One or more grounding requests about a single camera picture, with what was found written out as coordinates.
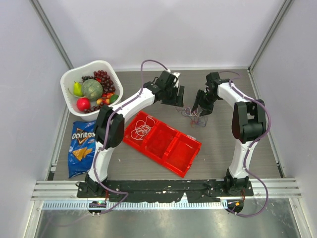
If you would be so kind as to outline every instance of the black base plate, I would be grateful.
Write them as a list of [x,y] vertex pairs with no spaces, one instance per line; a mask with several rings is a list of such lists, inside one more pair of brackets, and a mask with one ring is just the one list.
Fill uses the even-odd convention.
[[[104,184],[117,191],[126,191],[126,202],[177,202],[186,193],[188,202],[215,202],[216,197],[241,196],[240,192],[229,194],[223,189],[224,181],[216,179],[194,180],[107,180]],[[84,182],[78,185],[78,198],[94,198],[96,195]],[[251,182],[248,182],[245,196],[253,196]],[[111,202],[118,202],[122,195],[109,194]]]

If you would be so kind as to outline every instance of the white basket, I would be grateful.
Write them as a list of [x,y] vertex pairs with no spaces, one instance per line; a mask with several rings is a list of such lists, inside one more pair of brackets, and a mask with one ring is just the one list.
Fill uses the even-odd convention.
[[[110,79],[113,81],[113,85],[115,87],[115,93],[119,96],[118,99],[110,104],[109,106],[113,106],[119,102],[121,102],[121,98],[123,95],[123,88],[118,79],[118,76],[115,74],[111,65],[103,60],[96,60],[86,65],[83,65],[78,68],[71,69],[67,71],[62,78],[60,79],[61,89],[63,91],[63,95],[68,106],[69,111],[75,116],[81,117],[85,121],[96,120],[99,110],[92,113],[83,113],[77,108],[77,100],[78,98],[74,97],[74,82],[82,82],[82,76],[94,76],[94,71],[103,70],[108,73]],[[91,106],[95,106],[96,102],[91,102]]]

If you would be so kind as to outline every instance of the melon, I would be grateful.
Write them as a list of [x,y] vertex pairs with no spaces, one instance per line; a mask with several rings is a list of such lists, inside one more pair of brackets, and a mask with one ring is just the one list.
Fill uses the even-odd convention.
[[94,79],[88,79],[83,83],[82,92],[90,101],[96,101],[103,94],[103,87]]

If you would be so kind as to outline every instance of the gray table surface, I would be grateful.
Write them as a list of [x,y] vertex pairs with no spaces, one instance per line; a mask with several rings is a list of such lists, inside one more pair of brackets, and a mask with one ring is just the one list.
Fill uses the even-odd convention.
[[[205,88],[206,75],[211,71],[180,71],[180,84],[185,86],[185,106],[192,107],[197,90]],[[242,78],[235,80],[235,85],[248,96],[254,97],[247,71],[236,71],[242,75]],[[117,75],[124,88],[123,100],[133,95],[140,88],[140,72],[118,72]],[[155,76],[159,75],[160,71],[146,71],[144,72],[144,80],[145,82],[152,81]],[[232,78],[234,76],[232,73],[221,74],[222,78]],[[225,176],[226,170],[232,161],[235,139],[231,132],[233,109],[224,100],[218,100],[215,103],[213,113],[208,116],[206,127],[192,128],[189,118],[183,117],[173,106],[155,103],[143,111],[202,142],[200,152],[194,159],[185,179],[219,179]],[[72,114],[69,115],[54,180],[68,180],[67,156],[71,141],[72,124],[76,120],[81,119]],[[280,177],[268,138],[262,139],[256,146],[250,170],[261,178]],[[182,179],[124,142],[115,149],[112,155],[108,178]],[[71,180],[83,179],[84,175],[71,178]]]

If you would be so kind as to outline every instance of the doritos bag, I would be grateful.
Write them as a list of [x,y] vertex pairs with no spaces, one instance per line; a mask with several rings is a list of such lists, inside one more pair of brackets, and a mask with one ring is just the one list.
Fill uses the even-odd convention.
[[68,177],[86,173],[93,163],[95,154],[96,121],[75,121],[68,151]]

